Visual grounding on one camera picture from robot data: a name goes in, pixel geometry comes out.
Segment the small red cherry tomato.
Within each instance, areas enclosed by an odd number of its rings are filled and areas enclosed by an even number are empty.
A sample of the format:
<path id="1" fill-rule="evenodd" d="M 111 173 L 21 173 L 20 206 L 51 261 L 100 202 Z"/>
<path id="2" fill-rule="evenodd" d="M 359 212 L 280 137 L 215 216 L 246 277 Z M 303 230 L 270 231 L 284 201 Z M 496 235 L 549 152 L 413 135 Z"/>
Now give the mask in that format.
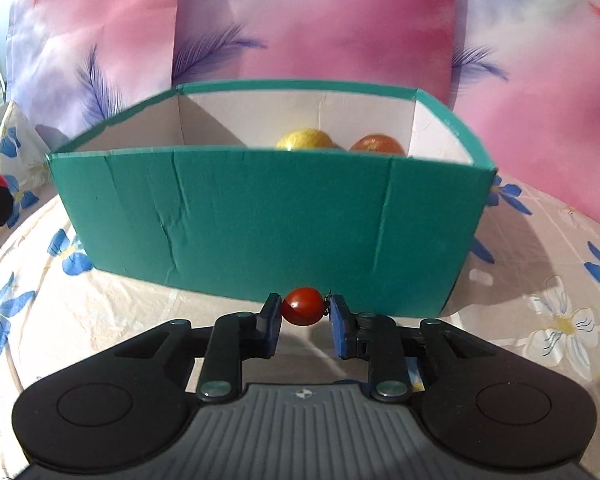
<path id="1" fill-rule="evenodd" d="M 283 318 L 295 326 L 310 326 L 325 314 L 326 304 L 322 294 L 313 287 L 299 287 L 283 299 L 280 306 Z"/>

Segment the large red-orange mango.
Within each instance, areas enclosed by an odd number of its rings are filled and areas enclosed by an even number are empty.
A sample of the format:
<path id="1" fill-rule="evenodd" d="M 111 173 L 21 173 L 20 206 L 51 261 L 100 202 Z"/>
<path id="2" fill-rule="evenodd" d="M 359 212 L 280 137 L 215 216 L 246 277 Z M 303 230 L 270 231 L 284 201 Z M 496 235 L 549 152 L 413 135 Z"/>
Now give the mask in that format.
<path id="1" fill-rule="evenodd" d="M 388 155 L 405 156 L 403 146 L 392 136 L 383 133 L 370 133 L 355 141 L 349 148 L 350 152 L 367 152 Z"/>

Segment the yellow-green mango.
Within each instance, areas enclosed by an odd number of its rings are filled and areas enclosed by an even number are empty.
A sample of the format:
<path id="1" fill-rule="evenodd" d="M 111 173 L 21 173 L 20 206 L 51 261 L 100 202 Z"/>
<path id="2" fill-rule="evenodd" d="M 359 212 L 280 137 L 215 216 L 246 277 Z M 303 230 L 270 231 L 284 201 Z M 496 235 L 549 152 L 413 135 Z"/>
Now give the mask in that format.
<path id="1" fill-rule="evenodd" d="M 305 128 L 291 131 L 282 136 L 275 144 L 276 150 L 326 150 L 334 148 L 336 143 L 323 130 Z"/>

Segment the blue floral bed sheet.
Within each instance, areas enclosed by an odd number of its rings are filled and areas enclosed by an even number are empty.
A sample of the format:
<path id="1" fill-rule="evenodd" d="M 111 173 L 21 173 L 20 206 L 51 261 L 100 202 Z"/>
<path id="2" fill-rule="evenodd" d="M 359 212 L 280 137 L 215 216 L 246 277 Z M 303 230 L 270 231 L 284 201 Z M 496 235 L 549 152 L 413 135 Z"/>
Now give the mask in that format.
<path id="1" fill-rule="evenodd" d="M 99 270 L 58 192 L 41 192 L 0 247 L 0 479 L 26 466 L 10 423 L 24 388 L 170 318 L 209 325 L 223 314 L 256 310 L 264 299 Z M 598 426 L 585 463 L 600 476 L 600 226 L 529 185 L 495 176 L 439 314 L 592 393 Z"/>

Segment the left pink feather bag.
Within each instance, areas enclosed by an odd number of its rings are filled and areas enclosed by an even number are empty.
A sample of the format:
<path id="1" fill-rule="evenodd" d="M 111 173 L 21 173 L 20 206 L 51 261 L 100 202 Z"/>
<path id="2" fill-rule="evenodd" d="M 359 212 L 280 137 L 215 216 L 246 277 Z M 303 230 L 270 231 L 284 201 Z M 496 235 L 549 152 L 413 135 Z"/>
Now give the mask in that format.
<path id="1" fill-rule="evenodd" d="M 16 0 L 7 97 L 50 148 L 169 89 L 178 0 Z"/>

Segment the pink feather bag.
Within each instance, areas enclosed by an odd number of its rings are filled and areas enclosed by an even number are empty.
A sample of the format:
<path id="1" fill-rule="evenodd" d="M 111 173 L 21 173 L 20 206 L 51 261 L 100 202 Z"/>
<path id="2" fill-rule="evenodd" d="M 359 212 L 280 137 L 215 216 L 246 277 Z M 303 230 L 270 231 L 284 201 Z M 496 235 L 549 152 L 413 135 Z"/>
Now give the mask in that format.
<path id="1" fill-rule="evenodd" d="M 450 94 L 455 0 L 178 0 L 174 84 L 319 79 Z"/>
<path id="2" fill-rule="evenodd" d="M 454 108 L 498 168 L 600 222 L 600 0 L 456 0 Z"/>
<path id="3" fill-rule="evenodd" d="M 50 148 L 169 89 L 178 0 L 16 0 L 7 97 Z"/>

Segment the teal cardboard box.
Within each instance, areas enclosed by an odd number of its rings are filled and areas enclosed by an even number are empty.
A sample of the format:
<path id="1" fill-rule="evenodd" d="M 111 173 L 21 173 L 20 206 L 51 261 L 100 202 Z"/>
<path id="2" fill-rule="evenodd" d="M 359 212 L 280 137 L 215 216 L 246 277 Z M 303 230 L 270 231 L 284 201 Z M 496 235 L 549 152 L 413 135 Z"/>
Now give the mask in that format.
<path id="1" fill-rule="evenodd" d="M 294 130 L 326 150 L 276 150 Z M 383 133 L 405 156 L 350 152 Z M 300 286 L 359 311 L 440 313 L 496 174 L 479 139 L 420 89 L 330 80 L 186 84 L 48 158 L 97 269 L 261 301 Z"/>

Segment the right pink feather bag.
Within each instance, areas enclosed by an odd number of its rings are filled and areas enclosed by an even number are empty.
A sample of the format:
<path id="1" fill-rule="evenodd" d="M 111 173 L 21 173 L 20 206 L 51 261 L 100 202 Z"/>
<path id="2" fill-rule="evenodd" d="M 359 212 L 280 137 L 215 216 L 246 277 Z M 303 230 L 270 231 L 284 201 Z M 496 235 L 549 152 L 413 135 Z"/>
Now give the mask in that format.
<path id="1" fill-rule="evenodd" d="M 456 0 L 454 108 L 498 168 L 600 222 L 600 0 Z"/>

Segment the middle pink feather bag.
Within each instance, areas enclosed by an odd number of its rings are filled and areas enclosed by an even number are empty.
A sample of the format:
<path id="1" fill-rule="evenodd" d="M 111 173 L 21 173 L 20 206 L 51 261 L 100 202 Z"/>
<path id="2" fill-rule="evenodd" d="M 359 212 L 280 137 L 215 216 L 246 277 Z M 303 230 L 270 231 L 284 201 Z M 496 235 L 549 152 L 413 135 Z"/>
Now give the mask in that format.
<path id="1" fill-rule="evenodd" d="M 174 84 L 319 79 L 450 94 L 455 0 L 178 0 Z"/>

